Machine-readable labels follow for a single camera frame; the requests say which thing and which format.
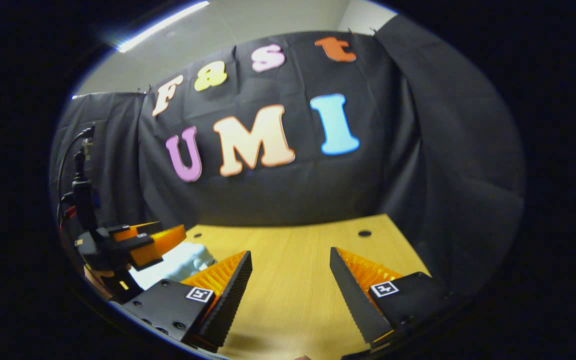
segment fluorescent light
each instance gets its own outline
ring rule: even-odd
[[[137,36],[135,36],[134,38],[122,43],[119,46],[119,52],[120,53],[125,53],[126,51],[132,49],[135,47],[135,45],[141,43],[142,41],[146,40],[146,38],[148,38],[149,36],[151,36],[152,34],[155,34],[156,32],[158,32],[159,30],[162,30],[163,28],[167,27],[168,25],[171,25],[172,23],[176,22],[177,20],[185,17],[185,16],[189,16],[190,14],[196,12],[199,9],[203,9],[205,7],[207,7],[209,5],[208,1],[202,1],[199,2],[198,4],[192,5],[186,9],[183,9],[181,11],[179,11],[178,13],[170,16],[169,18],[167,18],[166,20],[163,20],[159,23],[157,23],[156,25],[154,25],[153,27],[147,29],[146,31],[142,32],[141,34],[138,34]]]

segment white ceiling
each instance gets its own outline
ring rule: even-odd
[[[192,61],[235,44],[292,32],[336,31],[340,26],[346,31],[349,25],[361,28],[355,32],[366,34],[368,26],[378,29],[395,16],[367,0],[208,1],[210,5],[131,50],[112,51],[73,93],[146,91],[149,84]]]

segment black cable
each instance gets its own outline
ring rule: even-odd
[[[80,132],[77,136],[75,136],[74,139],[72,139],[70,145],[68,145],[66,148],[66,152],[61,158],[61,163],[59,164],[59,173],[57,174],[57,226],[62,223],[62,173],[64,172],[64,163],[66,162],[66,157],[68,157],[68,152],[71,150],[73,144],[75,144],[78,139],[81,139],[82,137],[91,138],[94,134],[94,125]]]

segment black backdrop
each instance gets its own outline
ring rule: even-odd
[[[464,322],[416,351],[576,358],[576,3],[395,5],[487,74],[518,122],[528,164],[526,214],[505,264]],[[153,351],[100,321],[65,284],[74,278],[57,246],[43,160],[69,84],[88,66],[78,60],[101,54],[89,50],[86,24],[130,19],[132,9],[144,3],[0,2],[0,255],[9,255],[0,256],[0,356]]]
[[[327,37],[349,43],[356,61],[332,61],[314,47]],[[250,55],[266,44],[279,44],[286,60],[258,73]],[[195,74],[217,60],[226,82],[195,91]],[[153,116],[157,89],[180,75],[185,82]],[[329,94],[344,96],[347,124],[359,139],[354,151],[320,150],[329,135],[309,101]],[[234,116],[251,129],[257,112],[275,104],[283,107],[281,132],[294,161],[220,175],[222,144],[213,125]],[[66,154],[91,123],[96,145],[86,173],[100,192],[101,226],[288,226],[387,214],[435,280],[470,296],[498,268],[524,208],[522,144],[506,105],[467,59],[404,14],[374,36],[311,31],[260,38],[180,66],[145,93],[73,98],[50,154],[54,208],[60,160],[77,151]],[[185,182],[165,144],[190,127],[201,177]],[[190,164],[187,146],[179,148]],[[63,182],[73,168],[64,168]]]

